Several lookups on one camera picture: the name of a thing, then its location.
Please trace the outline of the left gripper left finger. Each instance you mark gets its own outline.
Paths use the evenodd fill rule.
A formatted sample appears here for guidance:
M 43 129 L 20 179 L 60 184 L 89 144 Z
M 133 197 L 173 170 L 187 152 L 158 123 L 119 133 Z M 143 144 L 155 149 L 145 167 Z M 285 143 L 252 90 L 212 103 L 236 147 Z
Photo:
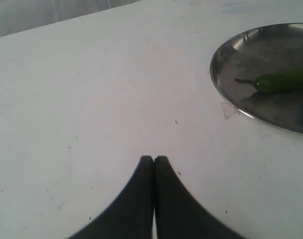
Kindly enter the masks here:
M 154 210 L 154 163 L 142 156 L 117 198 L 72 239 L 151 239 Z

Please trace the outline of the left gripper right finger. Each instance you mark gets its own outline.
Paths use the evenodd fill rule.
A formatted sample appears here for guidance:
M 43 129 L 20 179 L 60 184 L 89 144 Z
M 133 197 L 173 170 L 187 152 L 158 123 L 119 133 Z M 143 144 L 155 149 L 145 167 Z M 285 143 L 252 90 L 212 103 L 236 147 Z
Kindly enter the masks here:
M 159 239 L 242 239 L 188 192 L 166 156 L 154 160 L 156 231 Z

